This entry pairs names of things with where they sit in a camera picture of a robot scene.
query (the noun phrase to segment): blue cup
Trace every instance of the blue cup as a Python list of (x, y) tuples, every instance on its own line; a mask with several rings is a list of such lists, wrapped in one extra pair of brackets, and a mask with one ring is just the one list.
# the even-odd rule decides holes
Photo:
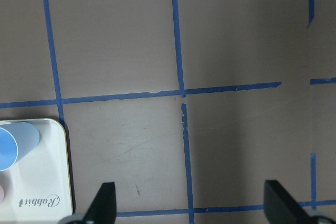
[(26, 122), (0, 125), (0, 172), (11, 168), (40, 141), (39, 131)]

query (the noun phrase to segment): white tray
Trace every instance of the white tray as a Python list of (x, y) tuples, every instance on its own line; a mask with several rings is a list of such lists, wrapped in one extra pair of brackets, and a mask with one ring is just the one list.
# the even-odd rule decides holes
[(0, 223), (57, 223), (72, 214), (65, 131), (52, 119), (8, 120), (0, 121), (0, 125), (14, 122), (37, 127), (40, 143), (10, 169), (0, 172), (5, 190)]

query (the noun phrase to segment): cup rim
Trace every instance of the cup rim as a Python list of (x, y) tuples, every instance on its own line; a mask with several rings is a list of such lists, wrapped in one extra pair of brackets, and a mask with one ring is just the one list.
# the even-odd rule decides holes
[(0, 168), (0, 172), (3, 172), (3, 171), (5, 171), (5, 170), (10, 169), (10, 168), (16, 163), (16, 160), (17, 160), (17, 157), (18, 157), (18, 154), (19, 154), (19, 148), (18, 148), (18, 146), (17, 146), (17, 142), (16, 142), (16, 140), (15, 140), (15, 137), (14, 137), (8, 130), (2, 128), (1, 125), (0, 125), (0, 131), (1, 131), (1, 130), (7, 132), (7, 133), (12, 137), (12, 139), (14, 140), (15, 146), (16, 146), (16, 156), (15, 156), (15, 159), (14, 159), (14, 161), (12, 162), (12, 164), (11, 164), (9, 167), (7, 167), (7, 168), (5, 168), (5, 169), (1, 169), (1, 168)]

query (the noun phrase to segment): printed logo on tray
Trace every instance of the printed logo on tray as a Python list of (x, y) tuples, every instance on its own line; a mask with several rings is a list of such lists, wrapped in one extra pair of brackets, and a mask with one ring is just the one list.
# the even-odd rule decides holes
[(45, 199), (21, 199), (19, 207), (56, 207), (60, 202), (59, 196), (50, 194)]

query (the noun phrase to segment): black object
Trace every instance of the black object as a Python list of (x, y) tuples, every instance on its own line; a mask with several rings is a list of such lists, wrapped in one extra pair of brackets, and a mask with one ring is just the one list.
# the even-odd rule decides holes
[(324, 216), (310, 217), (277, 180), (265, 181), (264, 213), (270, 224), (336, 224)]
[(114, 182), (103, 183), (82, 220), (67, 224), (114, 224), (117, 216)]

